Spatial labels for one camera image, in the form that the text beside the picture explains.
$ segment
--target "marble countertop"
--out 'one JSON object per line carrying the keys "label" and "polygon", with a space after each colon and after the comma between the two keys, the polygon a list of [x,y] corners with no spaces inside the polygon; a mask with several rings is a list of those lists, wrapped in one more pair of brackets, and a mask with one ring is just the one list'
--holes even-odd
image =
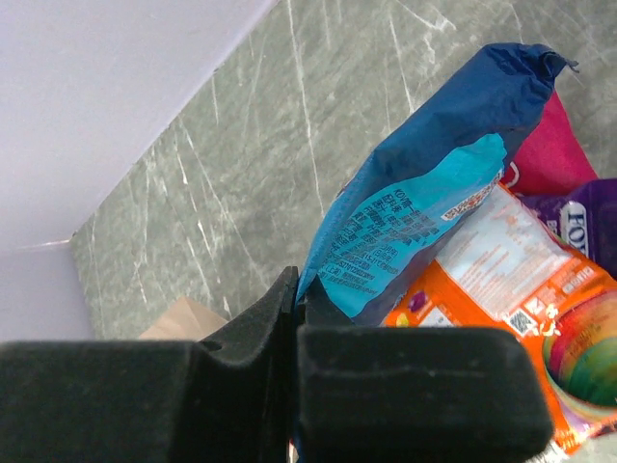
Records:
{"label": "marble countertop", "polygon": [[73,237],[97,335],[135,338],[179,296],[247,308],[302,266],[371,149],[492,41],[579,61],[557,89],[617,177],[617,3],[281,0]]}

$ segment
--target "nutrition label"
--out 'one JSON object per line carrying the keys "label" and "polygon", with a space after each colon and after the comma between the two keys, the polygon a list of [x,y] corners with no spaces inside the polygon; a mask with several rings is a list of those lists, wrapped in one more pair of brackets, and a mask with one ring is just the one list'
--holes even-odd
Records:
{"label": "nutrition label", "polygon": [[518,200],[495,188],[437,256],[473,301],[499,321],[571,257]]}

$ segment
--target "plastic packaging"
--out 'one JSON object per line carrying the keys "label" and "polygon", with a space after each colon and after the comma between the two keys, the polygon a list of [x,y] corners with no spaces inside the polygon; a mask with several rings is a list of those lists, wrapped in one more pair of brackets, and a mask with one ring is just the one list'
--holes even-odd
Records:
{"label": "plastic packaging", "polygon": [[378,325],[488,196],[567,65],[543,45],[483,47],[368,157],[328,211],[301,276]]}
{"label": "plastic packaging", "polygon": [[522,201],[553,233],[617,279],[617,178],[590,181],[563,197]]}
{"label": "plastic packaging", "polygon": [[596,178],[555,92],[501,182],[517,194],[566,195]]}
{"label": "plastic packaging", "polygon": [[571,454],[617,423],[617,282],[505,189],[494,190],[384,324],[513,333],[555,424],[540,461]]}

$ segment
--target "brown cardboard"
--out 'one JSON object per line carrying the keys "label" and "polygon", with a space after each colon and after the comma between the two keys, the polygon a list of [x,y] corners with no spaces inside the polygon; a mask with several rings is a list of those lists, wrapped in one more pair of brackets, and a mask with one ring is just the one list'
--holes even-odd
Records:
{"label": "brown cardboard", "polygon": [[140,340],[202,340],[227,322],[188,297],[180,297],[140,337]]}

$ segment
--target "qr code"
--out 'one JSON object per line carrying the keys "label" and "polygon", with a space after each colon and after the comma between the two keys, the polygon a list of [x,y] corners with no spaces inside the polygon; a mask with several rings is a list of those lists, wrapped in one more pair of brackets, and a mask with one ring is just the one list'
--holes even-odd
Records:
{"label": "qr code", "polygon": [[514,312],[506,321],[521,336],[526,335],[536,325],[536,321],[521,309]]}

